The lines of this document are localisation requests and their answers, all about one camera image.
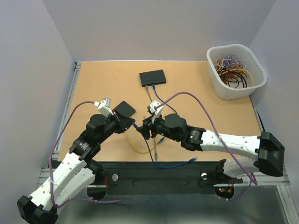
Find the black network switch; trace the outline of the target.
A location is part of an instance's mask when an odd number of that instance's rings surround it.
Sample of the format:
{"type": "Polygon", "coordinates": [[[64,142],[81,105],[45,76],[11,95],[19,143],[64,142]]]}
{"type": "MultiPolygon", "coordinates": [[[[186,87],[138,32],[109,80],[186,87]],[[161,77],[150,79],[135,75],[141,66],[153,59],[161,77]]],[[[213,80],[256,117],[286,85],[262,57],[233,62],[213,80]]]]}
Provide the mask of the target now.
{"type": "Polygon", "coordinates": [[[142,87],[166,83],[166,77],[163,70],[141,72],[139,73],[139,77],[142,87]]]}
{"type": "Polygon", "coordinates": [[[136,113],[136,110],[129,105],[126,101],[120,102],[114,109],[113,111],[117,112],[123,117],[130,118],[133,114],[136,113]]]}

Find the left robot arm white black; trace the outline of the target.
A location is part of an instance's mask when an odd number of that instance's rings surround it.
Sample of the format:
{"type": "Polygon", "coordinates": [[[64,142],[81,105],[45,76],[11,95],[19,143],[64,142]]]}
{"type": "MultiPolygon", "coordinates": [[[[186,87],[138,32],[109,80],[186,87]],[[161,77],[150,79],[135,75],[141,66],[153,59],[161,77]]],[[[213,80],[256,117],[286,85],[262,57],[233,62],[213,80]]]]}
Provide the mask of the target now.
{"type": "Polygon", "coordinates": [[[20,216],[29,224],[54,224],[63,208],[86,186],[103,181],[104,168],[93,157],[114,133],[123,133],[135,122],[118,112],[95,114],[74,140],[69,152],[49,178],[29,196],[17,201],[20,216]]]}

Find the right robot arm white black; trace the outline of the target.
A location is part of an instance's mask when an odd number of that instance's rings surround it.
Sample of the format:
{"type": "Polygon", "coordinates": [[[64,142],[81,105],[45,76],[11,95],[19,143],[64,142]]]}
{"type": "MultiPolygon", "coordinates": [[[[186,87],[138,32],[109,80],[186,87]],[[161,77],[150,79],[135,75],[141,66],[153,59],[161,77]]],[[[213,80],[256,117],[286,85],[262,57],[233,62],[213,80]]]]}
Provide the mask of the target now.
{"type": "Polygon", "coordinates": [[[245,173],[261,172],[273,177],[283,175],[285,147],[270,132],[262,132],[259,136],[216,134],[190,126],[184,118],[174,113],[155,119],[148,117],[137,131],[147,140],[162,135],[179,142],[181,147],[189,151],[239,155],[237,159],[220,161],[215,170],[215,177],[220,182],[245,173]]]}

